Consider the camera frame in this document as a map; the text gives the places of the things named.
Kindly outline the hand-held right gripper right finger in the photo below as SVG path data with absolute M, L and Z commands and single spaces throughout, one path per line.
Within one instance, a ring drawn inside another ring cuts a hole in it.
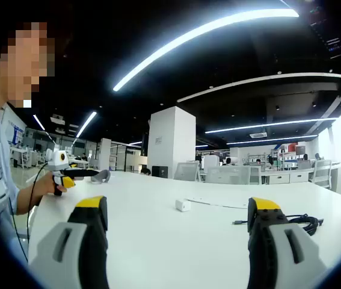
M 312 236 L 323 221 L 285 215 L 273 201 L 248 200 L 249 288 L 315 288 L 327 271 Z

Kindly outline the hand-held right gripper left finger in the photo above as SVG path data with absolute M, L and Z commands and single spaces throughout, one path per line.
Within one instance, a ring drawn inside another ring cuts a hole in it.
M 108 210 L 105 196 L 83 199 L 68 221 L 38 243 L 31 269 L 43 288 L 108 288 Z

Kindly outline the person's left hand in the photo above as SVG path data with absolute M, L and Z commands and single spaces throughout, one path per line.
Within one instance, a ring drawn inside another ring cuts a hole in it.
M 48 172 L 35 183 L 34 194 L 36 196 L 44 196 L 49 193 L 54 194 L 55 189 L 63 193 L 67 191 L 67 189 L 62 185 L 55 185 L 53 174 L 51 172 Z

